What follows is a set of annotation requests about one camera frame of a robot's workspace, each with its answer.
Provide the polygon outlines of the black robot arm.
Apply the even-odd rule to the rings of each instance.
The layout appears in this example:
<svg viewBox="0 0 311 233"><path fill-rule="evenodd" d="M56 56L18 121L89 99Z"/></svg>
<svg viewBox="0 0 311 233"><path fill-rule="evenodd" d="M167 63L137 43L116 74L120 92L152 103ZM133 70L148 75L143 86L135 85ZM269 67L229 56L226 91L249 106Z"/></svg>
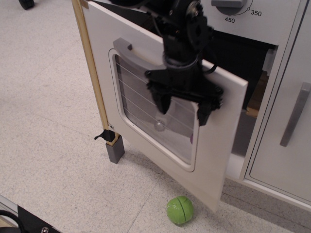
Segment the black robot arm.
<svg viewBox="0 0 311 233"><path fill-rule="evenodd" d="M123 8L138 8L152 15L163 39L164 69L147 68L144 72L158 110L165 114L171 98L198 104L199 125L207 123L212 111L221 107L223 90L205 77L216 65L203 67L203 51L212 38L203 7L198 0L113 0Z"/></svg>

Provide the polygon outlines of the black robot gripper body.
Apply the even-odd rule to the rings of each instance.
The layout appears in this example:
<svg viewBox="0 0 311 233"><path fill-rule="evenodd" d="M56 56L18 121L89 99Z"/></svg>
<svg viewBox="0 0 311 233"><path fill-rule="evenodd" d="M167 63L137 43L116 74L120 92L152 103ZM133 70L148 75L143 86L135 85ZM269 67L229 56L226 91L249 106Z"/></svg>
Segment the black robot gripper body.
<svg viewBox="0 0 311 233"><path fill-rule="evenodd" d="M222 99L223 89L205 77L206 74L211 74L216 70L216 64L210 69L205 69L202 60L196 57L194 62L186 66L166 63L165 67L163 70L145 71L148 89L165 88L170 91L172 97L197 104L208 99Z"/></svg>

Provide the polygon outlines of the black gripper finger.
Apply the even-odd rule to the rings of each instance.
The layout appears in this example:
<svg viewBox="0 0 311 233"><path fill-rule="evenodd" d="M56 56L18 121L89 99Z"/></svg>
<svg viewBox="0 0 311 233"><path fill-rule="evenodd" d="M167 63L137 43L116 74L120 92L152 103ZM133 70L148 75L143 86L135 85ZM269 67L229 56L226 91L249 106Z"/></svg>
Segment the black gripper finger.
<svg viewBox="0 0 311 233"><path fill-rule="evenodd" d="M212 111L220 109L222 99L208 99L198 104L197 118L199 126L205 126Z"/></svg>
<svg viewBox="0 0 311 233"><path fill-rule="evenodd" d="M166 114L171 104L171 93L165 88L149 88L152 94L152 98L162 114Z"/></svg>

